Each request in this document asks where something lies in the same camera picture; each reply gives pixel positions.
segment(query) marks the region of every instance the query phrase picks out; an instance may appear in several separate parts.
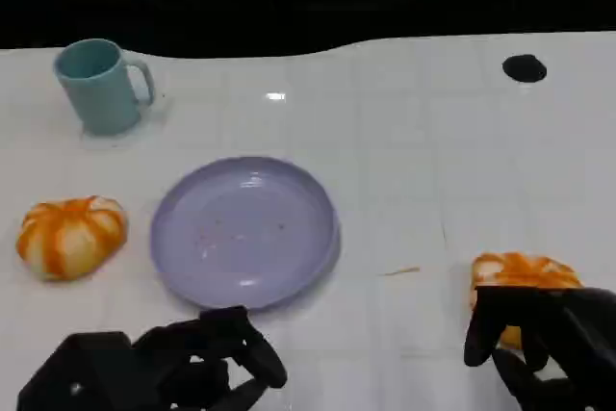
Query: black object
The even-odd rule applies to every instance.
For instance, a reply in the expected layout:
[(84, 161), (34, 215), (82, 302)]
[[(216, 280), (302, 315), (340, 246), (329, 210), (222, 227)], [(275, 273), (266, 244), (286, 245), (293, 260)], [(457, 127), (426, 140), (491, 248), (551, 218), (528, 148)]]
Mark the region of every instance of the black object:
[(502, 63), (502, 70), (514, 81), (532, 83), (545, 79), (548, 69), (534, 55), (509, 57)]
[[(524, 411), (616, 409), (616, 295), (599, 289), (485, 287), (464, 347), (468, 366), (492, 355), (505, 385)], [(507, 325), (520, 326), (526, 362), (497, 349)], [(539, 380), (551, 356), (566, 379)]]
[[(225, 358), (253, 378), (231, 390)], [(73, 334), (19, 393), (18, 411), (246, 411), (287, 374), (243, 307), (155, 327), (133, 345), (121, 332)]]

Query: white table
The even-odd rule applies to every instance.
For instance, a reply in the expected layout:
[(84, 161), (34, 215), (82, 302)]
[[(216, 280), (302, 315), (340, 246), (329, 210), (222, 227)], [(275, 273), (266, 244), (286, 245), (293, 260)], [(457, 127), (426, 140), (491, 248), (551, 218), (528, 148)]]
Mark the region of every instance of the white table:
[[(517, 409), (491, 365), (462, 362), (472, 259), (545, 252), (587, 285), (616, 290), (614, 34), (388, 39), (272, 59), (145, 56), (164, 96), (113, 141), (82, 135), (51, 72), (57, 52), (0, 52), (2, 410), (68, 333), (135, 337), (196, 315), (152, 268), (148, 227), (177, 179), (226, 156), (306, 167), (343, 223), (334, 274), (254, 318), (290, 377), (257, 410)], [(519, 53), (535, 54), (546, 80), (507, 78), (501, 62)], [(92, 278), (38, 282), (14, 251), (24, 213), (90, 194), (127, 209), (127, 245)], [(379, 276), (410, 266), (422, 270)]]

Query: orange and white pumpkin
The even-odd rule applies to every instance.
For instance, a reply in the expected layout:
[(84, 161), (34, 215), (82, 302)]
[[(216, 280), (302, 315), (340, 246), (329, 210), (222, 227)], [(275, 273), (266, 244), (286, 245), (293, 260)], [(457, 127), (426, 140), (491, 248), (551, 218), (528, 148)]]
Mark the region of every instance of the orange and white pumpkin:
[(120, 205), (105, 197), (42, 202), (26, 214), (16, 249), (38, 277), (75, 279), (124, 244), (127, 226)]
[[(520, 252), (486, 253), (473, 261), (471, 309), (477, 302), (477, 286), (527, 286), (543, 289), (581, 288), (571, 267), (545, 256), (527, 256)], [(507, 326), (500, 335), (507, 347), (521, 348), (518, 326)]]

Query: plate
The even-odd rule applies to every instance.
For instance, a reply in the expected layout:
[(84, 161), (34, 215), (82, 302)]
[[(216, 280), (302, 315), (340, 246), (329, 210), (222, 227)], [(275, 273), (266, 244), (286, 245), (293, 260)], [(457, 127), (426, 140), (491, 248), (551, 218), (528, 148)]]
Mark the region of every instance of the plate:
[(209, 308), (261, 309), (296, 295), (340, 253), (336, 211), (305, 170), (272, 158), (223, 159), (175, 185), (150, 231), (178, 295)]

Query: mug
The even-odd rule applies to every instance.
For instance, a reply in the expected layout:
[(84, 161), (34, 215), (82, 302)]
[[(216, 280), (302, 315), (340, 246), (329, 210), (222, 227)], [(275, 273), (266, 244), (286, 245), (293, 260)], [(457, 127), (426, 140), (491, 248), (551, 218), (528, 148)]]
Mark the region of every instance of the mug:
[(115, 135), (128, 130), (141, 118), (140, 104), (128, 78), (126, 66), (143, 73), (151, 105), (154, 80), (147, 64), (122, 56), (117, 44), (106, 39), (85, 39), (71, 43), (54, 62), (60, 84), (93, 135)]

